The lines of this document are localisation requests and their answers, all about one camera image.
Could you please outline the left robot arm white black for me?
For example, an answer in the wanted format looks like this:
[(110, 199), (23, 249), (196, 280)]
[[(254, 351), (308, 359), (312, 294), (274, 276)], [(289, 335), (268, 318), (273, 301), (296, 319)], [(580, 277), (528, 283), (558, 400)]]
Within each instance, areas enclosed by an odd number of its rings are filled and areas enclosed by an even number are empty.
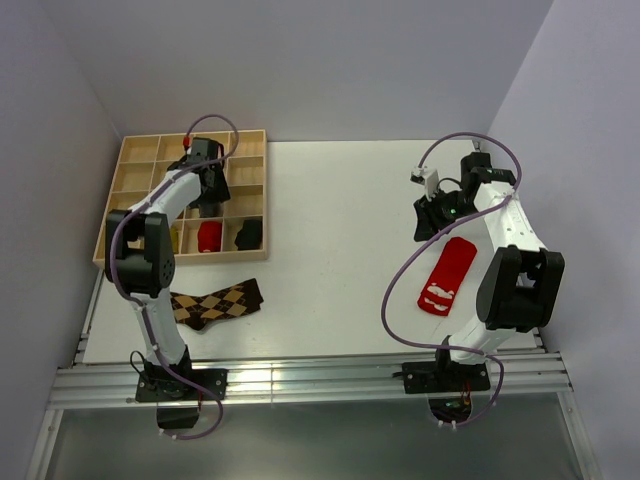
[(212, 399), (196, 383), (186, 343), (171, 305), (175, 256), (170, 227), (191, 203), (207, 197), (230, 198), (222, 181), (225, 147), (212, 139), (186, 137), (185, 153), (141, 201), (114, 209), (106, 217), (106, 275), (133, 308), (146, 344), (141, 380), (172, 399), (192, 392)]

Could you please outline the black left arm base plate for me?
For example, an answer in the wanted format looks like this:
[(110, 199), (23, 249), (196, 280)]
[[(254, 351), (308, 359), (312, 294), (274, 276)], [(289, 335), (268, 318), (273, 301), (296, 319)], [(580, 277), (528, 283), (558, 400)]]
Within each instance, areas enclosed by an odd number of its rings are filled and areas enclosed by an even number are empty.
[[(223, 400), (227, 374), (226, 369), (220, 368), (196, 369), (187, 375), (187, 379), (211, 391), (219, 400)], [(206, 398), (208, 397), (204, 393), (168, 375), (164, 370), (161, 370), (160, 375), (156, 377), (143, 373), (138, 379), (135, 393), (137, 403), (200, 401)]]

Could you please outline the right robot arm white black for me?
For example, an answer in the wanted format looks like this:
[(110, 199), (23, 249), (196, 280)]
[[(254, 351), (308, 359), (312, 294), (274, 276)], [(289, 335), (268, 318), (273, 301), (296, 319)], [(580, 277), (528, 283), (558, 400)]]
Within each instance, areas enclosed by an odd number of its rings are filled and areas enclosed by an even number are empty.
[(514, 173), (493, 167), (489, 154), (464, 157), (458, 187), (450, 192), (441, 189), (434, 169), (416, 168), (411, 179), (425, 188), (414, 203), (415, 241), (430, 240), (456, 220), (480, 213), (494, 254), (479, 284), (471, 320), (443, 340), (434, 360), (403, 364), (405, 391), (487, 391), (487, 354), (517, 333), (548, 324), (564, 258), (536, 236), (516, 198)]

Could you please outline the brown argyle sock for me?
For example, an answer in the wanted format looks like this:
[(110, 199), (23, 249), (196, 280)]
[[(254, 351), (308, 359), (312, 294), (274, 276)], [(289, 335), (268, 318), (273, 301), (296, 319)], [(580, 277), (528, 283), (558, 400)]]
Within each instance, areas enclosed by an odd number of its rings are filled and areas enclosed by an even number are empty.
[(203, 296), (171, 292), (177, 324), (202, 331), (217, 321), (234, 320), (261, 310), (264, 298), (255, 278)]

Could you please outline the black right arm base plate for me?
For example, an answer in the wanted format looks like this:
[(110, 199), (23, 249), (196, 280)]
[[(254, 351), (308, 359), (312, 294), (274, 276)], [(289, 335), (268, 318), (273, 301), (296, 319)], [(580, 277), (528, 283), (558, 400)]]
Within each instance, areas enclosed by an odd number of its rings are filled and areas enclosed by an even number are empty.
[(484, 392), (491, 388), (485, 365), (445, 365), (436, 361), (405, 362), (392, 374), (403, 381), (406, 394)]

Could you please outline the grey sock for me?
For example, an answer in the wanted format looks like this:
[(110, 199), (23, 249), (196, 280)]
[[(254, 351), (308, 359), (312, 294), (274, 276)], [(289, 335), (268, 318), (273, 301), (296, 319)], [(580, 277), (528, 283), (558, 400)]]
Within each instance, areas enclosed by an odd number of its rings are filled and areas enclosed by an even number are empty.
[(220, 202), (201, 202), (198, 211), (200, 218), (219, 218), (223, 215), (223, 204)]

